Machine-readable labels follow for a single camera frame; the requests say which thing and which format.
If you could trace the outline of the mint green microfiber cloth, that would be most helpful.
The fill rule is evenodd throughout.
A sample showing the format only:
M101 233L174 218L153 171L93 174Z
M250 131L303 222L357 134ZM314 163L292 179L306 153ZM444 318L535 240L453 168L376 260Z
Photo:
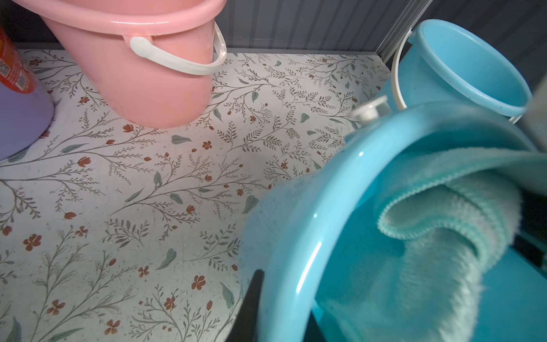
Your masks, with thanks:
M546 155L500 148L407 152L380 176L385 240L338 317L350 341L468 341L482 278L513 242L521 191L546 193Z

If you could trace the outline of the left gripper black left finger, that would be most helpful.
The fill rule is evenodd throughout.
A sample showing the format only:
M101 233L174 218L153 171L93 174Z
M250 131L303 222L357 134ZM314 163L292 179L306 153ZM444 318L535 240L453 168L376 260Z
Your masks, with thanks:
M243 303L236 317L232 330L226 342L253 342L257 341L257 324L259 316L259 302L264 281L264 271L256 270Z

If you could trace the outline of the pink plastic bucket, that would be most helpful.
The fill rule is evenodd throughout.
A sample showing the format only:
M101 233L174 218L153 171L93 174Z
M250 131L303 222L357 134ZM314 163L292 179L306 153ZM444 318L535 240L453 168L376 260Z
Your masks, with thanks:
M23 1L120 116L150 128L199 118L226 59L223 1Z

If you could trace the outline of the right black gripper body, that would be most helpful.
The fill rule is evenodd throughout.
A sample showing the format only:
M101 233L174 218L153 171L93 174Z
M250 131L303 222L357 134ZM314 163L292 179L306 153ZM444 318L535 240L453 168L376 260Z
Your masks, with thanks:
M521 190L521 222L512 249L537 269L546 269L546 196Z

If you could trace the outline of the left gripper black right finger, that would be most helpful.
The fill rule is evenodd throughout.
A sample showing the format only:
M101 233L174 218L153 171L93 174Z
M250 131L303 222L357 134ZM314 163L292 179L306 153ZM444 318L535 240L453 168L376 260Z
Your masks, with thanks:
M303 342L326 342L313 312L310 313Z

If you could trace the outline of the teal plastic bucket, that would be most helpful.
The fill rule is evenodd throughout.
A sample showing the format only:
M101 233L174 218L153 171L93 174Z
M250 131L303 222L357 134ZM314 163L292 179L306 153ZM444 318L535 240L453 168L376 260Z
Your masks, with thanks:
M494 47L448 21L428 19L407 32L378 97L394 111L436 101L463 101L515 123L532 100L517 68Z
M380 99L351 116L365 126L346 137L322 170L276 187L251 206L240 278L245 296L256 270L264 271L257 341L303 341L311 312L326 341L350 341L338 317L355 300L366 257L385 243L374 203L381 174L400 155L456 148L545 154L506 118L462 102L392 113ZM546 275L513 243L482 278L468 341L546 340Z

